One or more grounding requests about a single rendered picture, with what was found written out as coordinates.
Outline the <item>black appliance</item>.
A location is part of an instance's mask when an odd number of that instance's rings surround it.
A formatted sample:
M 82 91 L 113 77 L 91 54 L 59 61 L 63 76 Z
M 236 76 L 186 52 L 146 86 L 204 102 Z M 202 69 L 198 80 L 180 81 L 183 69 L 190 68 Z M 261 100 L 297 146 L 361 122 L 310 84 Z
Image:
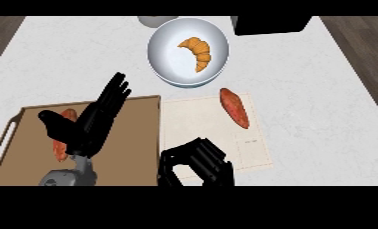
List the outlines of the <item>black appliance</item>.
M 236 36 L 299 32 L 310 16 L 232 16 Z

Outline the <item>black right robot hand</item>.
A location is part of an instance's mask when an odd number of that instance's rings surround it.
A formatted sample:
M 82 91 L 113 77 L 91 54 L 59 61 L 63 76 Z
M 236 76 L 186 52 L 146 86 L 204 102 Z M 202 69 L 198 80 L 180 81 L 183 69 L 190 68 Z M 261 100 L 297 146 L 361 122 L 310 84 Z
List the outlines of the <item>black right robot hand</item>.
M 206 138 L 196 138 L 186 144 L 161 152 L 158 167 L 158 185 L 181 187 L 183 184 L 174 173 L 177 165 L 187 165 L 205 187 L 233 186 L 233 165 L 224 161 L 226 153 Z

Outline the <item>golden croissant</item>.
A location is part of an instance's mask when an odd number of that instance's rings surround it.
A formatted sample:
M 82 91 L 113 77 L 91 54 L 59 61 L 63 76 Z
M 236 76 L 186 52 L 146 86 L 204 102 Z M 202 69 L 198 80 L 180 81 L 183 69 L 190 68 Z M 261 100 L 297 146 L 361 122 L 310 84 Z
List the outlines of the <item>golden croissant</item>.
M 186 48 L 190 50 L 196 59 L 195 72 L 199 73 L 206 68 L 208 63 L 211 61 L 208 43 L 204 40 L 201 40 L 198 37 L 190 37 L 177 45 L 177 47 Z

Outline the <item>pale grey round container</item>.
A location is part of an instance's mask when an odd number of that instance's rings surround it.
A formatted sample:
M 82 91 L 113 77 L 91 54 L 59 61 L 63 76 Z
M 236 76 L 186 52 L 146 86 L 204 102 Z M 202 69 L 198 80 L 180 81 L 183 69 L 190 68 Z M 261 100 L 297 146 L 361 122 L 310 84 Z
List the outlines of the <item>pale grey round container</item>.
M 175 19 L 175 16 L 139 16 L 139 22 L 149 28 L 158 28 L 165 22 Z

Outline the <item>red-orange sweet potato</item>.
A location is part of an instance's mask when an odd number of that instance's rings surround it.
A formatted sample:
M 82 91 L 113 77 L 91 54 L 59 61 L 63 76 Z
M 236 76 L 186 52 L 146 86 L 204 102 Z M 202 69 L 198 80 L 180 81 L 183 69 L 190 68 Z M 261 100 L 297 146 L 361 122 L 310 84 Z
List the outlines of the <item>red-orange sweet potato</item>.
M 249 120 L 239 96 L 227 89 L 220 89 L 220 103 L 235 123 L 243 128 L 249 128 Z
M 54 123 L 54 136 L 53 140 L 53 155 L 59 162 L 63 162 L 68 158 L 66 143 L 72 141 L 75 133 L 74 122 L 77 121 L 77 111 L 68 108 L 60 113 L 62 120 Z

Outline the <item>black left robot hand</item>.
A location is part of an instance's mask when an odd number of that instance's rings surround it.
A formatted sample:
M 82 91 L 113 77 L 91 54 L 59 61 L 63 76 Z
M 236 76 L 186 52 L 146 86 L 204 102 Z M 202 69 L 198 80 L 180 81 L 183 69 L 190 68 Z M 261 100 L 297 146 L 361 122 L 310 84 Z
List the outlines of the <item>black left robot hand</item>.
M 130 93 L 131 89 L 128 88 L 125 75 L 116 73 L 105 86 L 97 100 L 87 105 L 74 122 L 75 133 L 72 141 L 66 143 L 68 155 L 91 158 L 97 154 Z M 47 136 L 54 140 L 54 123 L 62 120 L 60 114 L 50 110 L 43 110 L 38 113 L 38 119 L 44 123 Z

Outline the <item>brown wooden tray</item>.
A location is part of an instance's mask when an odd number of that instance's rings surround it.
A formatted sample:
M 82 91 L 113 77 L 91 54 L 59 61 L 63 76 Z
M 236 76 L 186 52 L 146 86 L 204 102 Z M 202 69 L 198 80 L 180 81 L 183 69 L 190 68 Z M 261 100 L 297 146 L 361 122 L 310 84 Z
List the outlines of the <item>brown wooden tray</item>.
M 131 97 L 113 120 L 100 152 L 91 158 L 99 186 L 156 184 L 159 160 L 159 106 L 156 96 Z M 81 112 L 87 104 L 66 103 L 23 107 L 9 120 L 0 142 L 6 145 L 0 157 L 0 185 L 37 185 L 51 170 L 71 169 L 75 162 L 56 160 L 53 140 L 47 137 L 38 113 Z

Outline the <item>white bowl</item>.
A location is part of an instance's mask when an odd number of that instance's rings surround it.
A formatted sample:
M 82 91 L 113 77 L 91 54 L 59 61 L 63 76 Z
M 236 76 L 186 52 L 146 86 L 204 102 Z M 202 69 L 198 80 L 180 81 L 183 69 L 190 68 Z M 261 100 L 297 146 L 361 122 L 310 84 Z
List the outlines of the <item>white bowl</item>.
M 209 62 L 196 71 L 196 56 L 183 41 L 196 37 L 209 46 Z M 172 86 L 195 88 L 220 75 L 229 59 L 229 42 L 218 27 L 198 18 L 178 18 L 164 23 L 147 42 L 147 61 L 156 76 Z

